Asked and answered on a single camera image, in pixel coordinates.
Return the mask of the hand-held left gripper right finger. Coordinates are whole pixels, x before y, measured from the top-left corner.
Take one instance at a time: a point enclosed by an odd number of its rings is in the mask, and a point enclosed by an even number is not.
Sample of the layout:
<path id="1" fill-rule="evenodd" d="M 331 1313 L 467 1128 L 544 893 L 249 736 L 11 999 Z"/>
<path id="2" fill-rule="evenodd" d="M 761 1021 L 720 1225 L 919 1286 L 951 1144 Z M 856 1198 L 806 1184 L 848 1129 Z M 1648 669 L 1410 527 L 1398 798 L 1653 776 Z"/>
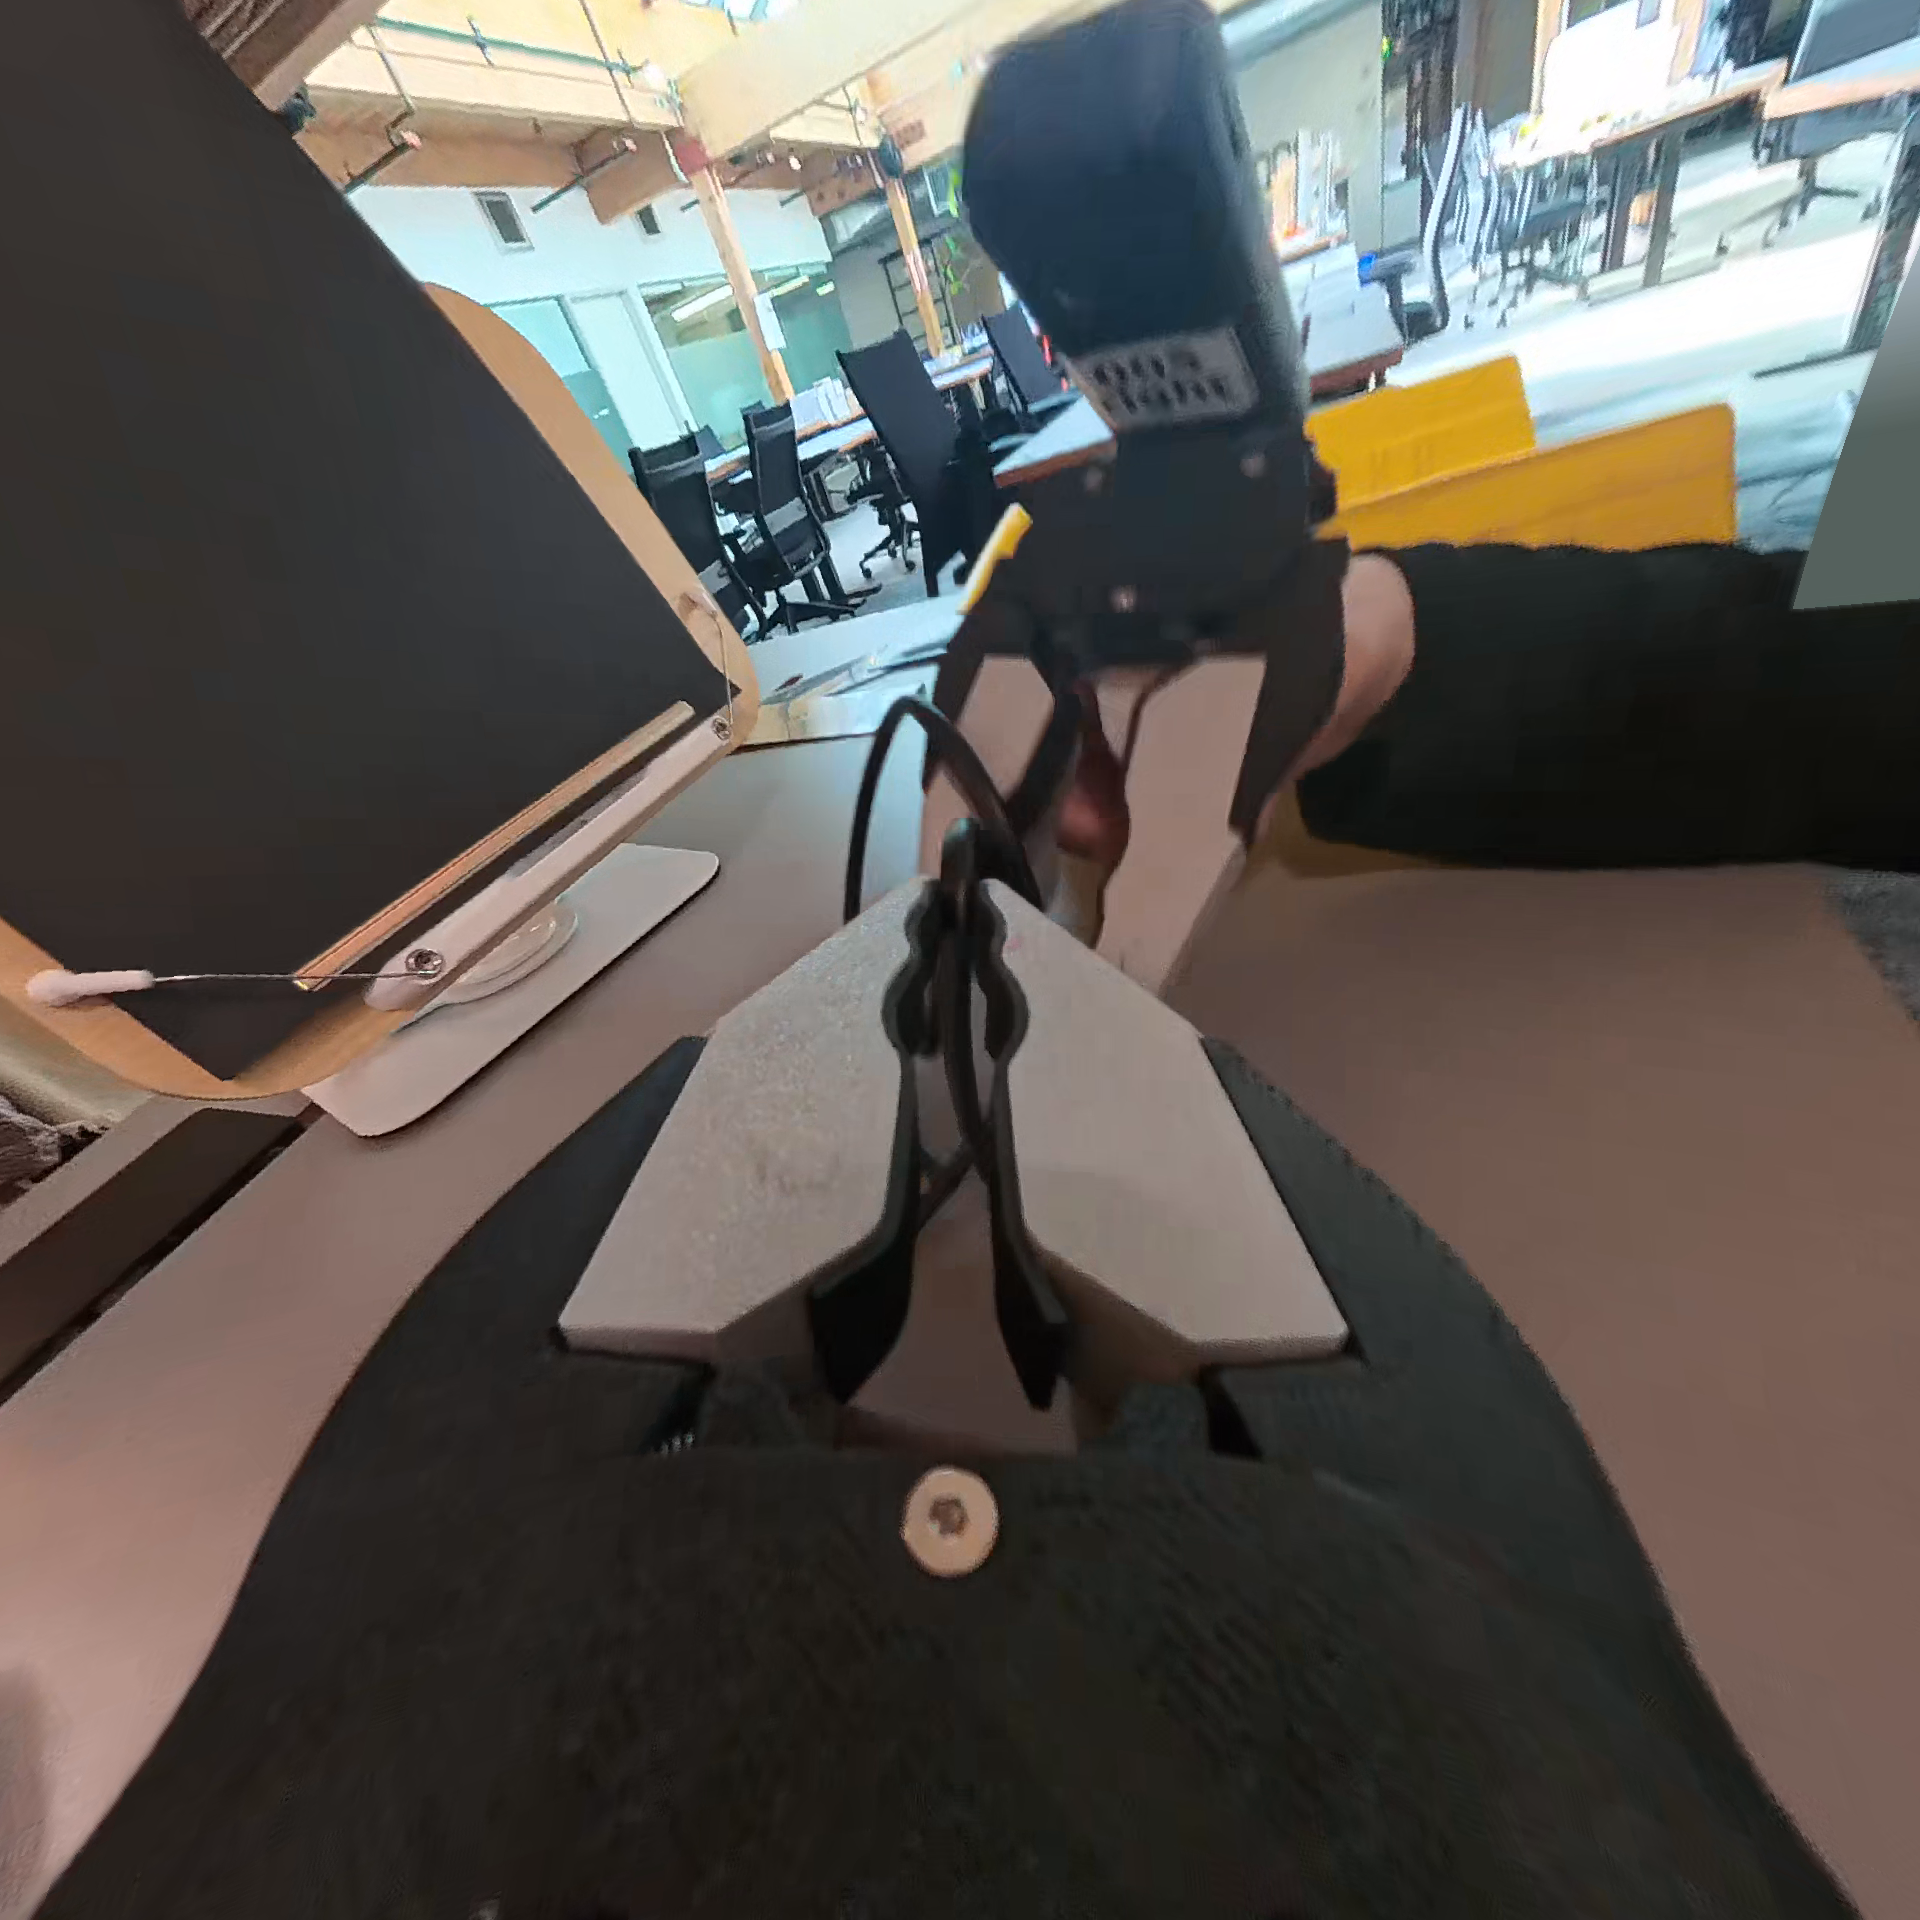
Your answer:
<path id="1" fill-rule="evenodd" d="M 1353 1342 L 1209 1044 L 1004 878 L 974 888 L 980 1184 L 1019 1398 Z"/>

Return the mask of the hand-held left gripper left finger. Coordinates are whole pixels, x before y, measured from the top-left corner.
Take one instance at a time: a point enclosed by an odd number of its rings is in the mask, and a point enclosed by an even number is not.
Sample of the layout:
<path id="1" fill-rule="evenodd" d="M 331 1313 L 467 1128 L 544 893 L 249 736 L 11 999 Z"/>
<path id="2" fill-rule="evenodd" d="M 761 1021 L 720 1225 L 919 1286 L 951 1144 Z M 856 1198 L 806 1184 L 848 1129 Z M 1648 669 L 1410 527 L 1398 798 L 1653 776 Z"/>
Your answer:
<path id="1" fill-rule="evenodd" d="M 569 1353 L 876 1386 L 911 1313 L 937 941 L 937 888 L 891 888 L 710 1026 L 559 1317 Z"/>

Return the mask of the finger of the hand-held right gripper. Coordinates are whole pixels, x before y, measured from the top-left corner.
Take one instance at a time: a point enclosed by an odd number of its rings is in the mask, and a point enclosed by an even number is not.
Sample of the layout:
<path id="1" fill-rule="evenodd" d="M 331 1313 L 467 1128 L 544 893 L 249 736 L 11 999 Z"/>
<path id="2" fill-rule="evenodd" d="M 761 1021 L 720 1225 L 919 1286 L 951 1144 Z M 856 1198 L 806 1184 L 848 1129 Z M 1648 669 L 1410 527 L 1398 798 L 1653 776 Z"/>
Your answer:
<path id="1" fill-rule="evenodd" d="M 967 753 L 1004 799 L 1058 799 L 1078 766 L 1078 690 L 1045 684 L 1037 661 L 980 661 Z"/>
<path id="2" fill-rule="evenodd" d="M 1234 782 L 1264 702 L 1264 661 L 1201 661 L 1192 670 L 1097 677 L 1097 726 L 1126 766 L 1126 851 L 1097 888 L 1097 958 L 1167 997 L 1194 924 L 1234 888 Z"/>

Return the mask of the yellow plastic bin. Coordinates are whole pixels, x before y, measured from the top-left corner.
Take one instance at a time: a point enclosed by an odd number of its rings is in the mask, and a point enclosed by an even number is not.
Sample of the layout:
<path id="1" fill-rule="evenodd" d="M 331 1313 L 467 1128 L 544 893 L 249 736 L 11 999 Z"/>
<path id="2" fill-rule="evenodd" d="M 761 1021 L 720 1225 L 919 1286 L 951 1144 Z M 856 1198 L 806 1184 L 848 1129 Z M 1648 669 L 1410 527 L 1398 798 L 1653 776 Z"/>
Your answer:
<path id="1" fill-rule="evenodd" d="M 1010 470 L 1010 498 L 1054 520 L 1045 535 L 1074 547 L 1088 586 L 1120 586 L 1104 535 L 1149 541 L 1180 563 L 1201 559 L 1201 535 L 1227 547 L 1227 509 L 1246 520 L 1246 479 L 1220 470 L 1194 527 L 1160 509 L 1147 447 L 1120 462 L 1090 415 L 1074 415 L 1074 447 L 1037 447 Z M 1483 360 L 1426 390 L 1390 390 L 1379 398 L 1341 398 L 1304 419 L 1332 462 L 1325 493 L 1341 509 L 1318 535 L 1361 547 L 1653 547 L 1653 541 L 1730 541 L 1730 407 L 1686 407 L 1667 419 L 1612 424 L 1565 447 L 1531 447 L 1520 360 Z"/>

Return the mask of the person's right hand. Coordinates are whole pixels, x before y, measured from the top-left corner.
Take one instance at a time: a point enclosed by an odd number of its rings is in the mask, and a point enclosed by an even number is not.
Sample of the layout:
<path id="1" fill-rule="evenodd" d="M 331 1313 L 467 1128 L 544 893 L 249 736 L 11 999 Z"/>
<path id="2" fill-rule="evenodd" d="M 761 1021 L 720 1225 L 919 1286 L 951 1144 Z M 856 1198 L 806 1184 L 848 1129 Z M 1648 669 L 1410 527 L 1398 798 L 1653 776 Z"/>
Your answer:
<path id="1" fill-rule="evenodd" d="M 1344 569 L 1344 677 L 1325 728 L 1298 769 L 1344 756 L 1418 669 L 1418 595 L 1390 559 L 1353 559 Z"/>

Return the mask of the green potted plant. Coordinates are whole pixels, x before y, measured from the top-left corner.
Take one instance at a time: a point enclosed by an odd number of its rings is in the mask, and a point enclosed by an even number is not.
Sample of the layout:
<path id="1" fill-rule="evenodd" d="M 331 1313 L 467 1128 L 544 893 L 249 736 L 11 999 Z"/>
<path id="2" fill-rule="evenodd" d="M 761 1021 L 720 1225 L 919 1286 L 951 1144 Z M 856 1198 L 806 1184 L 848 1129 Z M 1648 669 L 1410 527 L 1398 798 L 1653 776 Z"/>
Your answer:
<path id="1" fill-rule="evenodd" d="M 929 198 L 929 226 L 937 226 L 922 237 L 929 281 L 951 295 L 951 324 L 967 330 L 967 324 L 1004 311 L 1004 281 L 995 281 L 988 254 L 967 235 L 963 164 L 960 154 L 922 166 L 922 198 Z"/>

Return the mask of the clear document sleeve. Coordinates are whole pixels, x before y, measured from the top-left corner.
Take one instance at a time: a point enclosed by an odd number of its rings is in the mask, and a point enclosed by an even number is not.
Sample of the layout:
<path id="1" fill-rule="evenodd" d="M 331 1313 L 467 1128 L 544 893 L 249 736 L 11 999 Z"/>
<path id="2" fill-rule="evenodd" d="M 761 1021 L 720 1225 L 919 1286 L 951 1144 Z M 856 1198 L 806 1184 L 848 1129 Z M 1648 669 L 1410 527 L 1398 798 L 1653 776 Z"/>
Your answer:
<path id="1" fill-rule="evenodd" d="M 806 677 L 780 677 L 779 690 L 761 690 L 755 728 L 742 736 L 742 753 L 876 736 L 896 701 L 929 701 L 937 669 L 943 669 L 943 643 L 919 643 L 919 649 L 867 655 Z"/>

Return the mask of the wood-edged office desk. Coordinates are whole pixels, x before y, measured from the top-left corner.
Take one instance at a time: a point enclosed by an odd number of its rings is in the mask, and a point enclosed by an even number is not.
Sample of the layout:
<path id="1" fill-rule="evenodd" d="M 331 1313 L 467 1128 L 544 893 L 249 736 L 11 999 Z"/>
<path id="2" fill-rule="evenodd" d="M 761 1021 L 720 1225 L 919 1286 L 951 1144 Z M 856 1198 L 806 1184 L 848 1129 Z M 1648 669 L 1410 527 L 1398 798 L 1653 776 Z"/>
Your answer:
<path id="1" fill-rule="evenodd" d="M 1147 354 L 1147 367 L 1132 367 L 1132 354 L 1111 367 L 1078 378 L 1074 367 L 1074 398 L 1058 419 L 1045 419 L 1037 438 L 1019 438 L 1010 462 L 995 462 L 995 493 L 1027 493 L 1043 479 L 1058 479 L 1074 468 L 1104 468 L 1120 451 L 1126 436 L 1138 424 L 1184 424 L 1192 415 L 1209 424 L 1217 398 L 1184 398 L 1167 378 L 1160 378 L 1167 352 Z M 1390 290 L 1385 286 L 1361 286 L 1353 295 L 1315 295 L 1304 305 L 1304 407 L 1318 398 L 1353 398 L 1362 390 L 1379 390 L 1398 360 L 1404 360 L 1404 330 L 1390 314 Z"/>

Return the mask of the black office chair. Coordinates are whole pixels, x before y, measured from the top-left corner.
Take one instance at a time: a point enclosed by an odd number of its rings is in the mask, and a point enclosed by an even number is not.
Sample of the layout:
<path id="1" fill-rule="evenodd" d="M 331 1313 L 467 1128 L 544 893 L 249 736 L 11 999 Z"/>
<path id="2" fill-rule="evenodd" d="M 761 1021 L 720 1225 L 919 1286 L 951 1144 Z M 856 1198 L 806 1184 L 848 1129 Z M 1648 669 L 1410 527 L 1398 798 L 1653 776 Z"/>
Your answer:
<path id="1" fill-rule="evenodd" d="M 804 482 L 795 415 L 742 407 L 742 451 L 749 451 L 749 541 L 742 541 L 742 586 L 780 631 L 804 622 L 856 622 L 861 600 L 842 586 L 828 527 Z"/>
<path id="2" fill-rule="evenodd" d="M 904 330 L 876 352 L 842 352 L 842 378 L 919 520 L 922 595 L 943 595 L 943 569 L 974 563 L 980 547 L 974 451 L 963 419 L 937 395 Z"/>

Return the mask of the black board on white stand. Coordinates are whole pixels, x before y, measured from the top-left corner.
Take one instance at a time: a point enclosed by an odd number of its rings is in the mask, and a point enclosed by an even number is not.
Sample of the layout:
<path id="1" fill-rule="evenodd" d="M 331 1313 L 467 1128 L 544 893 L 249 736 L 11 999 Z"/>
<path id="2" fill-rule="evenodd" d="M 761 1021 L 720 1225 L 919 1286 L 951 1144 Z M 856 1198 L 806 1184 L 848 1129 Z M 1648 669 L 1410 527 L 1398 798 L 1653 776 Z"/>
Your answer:
<path id="1" fill-rule="evenodd" d="M 755 726 L 540 352 L 182 4 L 10 4 L 10 1026 L 304 1095 Z"/>

